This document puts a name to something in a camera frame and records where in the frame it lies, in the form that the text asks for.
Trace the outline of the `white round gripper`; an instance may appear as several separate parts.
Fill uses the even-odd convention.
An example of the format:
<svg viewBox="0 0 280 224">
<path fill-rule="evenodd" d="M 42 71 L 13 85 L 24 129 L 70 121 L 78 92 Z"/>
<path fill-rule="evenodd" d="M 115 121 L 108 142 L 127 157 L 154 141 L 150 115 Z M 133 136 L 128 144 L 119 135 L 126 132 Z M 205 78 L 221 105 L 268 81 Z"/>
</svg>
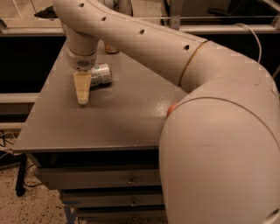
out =
<svg viewBox="0 0 280 224">
<path fill-rule="evenodd" d="M 67 45 L 66 60 L 69 66 L 76 71 L 73 74 L 75 93 L 80 105 L 88 103 L 91 74 L 86 72 L 92 69 L 97 58 L 97 45 Z"/>
</svg>

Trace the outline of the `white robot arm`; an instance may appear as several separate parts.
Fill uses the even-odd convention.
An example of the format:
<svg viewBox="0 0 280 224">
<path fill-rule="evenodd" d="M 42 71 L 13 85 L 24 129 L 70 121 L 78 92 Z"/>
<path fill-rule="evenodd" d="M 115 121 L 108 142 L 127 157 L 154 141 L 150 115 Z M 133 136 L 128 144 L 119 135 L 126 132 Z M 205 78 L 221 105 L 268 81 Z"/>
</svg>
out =
<svg viewBox="0 0 280 224">
<path fill-rule="evenodd" d="M 280 224 L 279 93 L 262 65 L 98 0 L 53 6 L 67 27 L 110 43 L 185 91 L 159 144 L 169 224 Z"/>
</svg>

